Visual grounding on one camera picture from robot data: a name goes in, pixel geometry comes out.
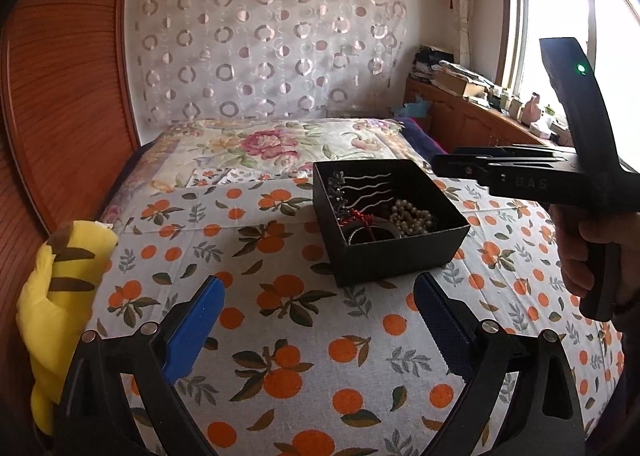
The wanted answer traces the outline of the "person's right hand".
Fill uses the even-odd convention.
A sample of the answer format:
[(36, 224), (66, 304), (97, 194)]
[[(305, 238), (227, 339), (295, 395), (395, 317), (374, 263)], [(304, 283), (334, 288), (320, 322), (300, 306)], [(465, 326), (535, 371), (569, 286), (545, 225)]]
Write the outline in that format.
[(585, 297), (594, 276), (587, 269), (587, 243), (620, 247), (620, 283), (615, 296), (613, 324), (624, 339), (639, 336), (639, 214), (620, 213), (588, 220), (578, 209), (551, 205), (561, 272), (568, 291)]

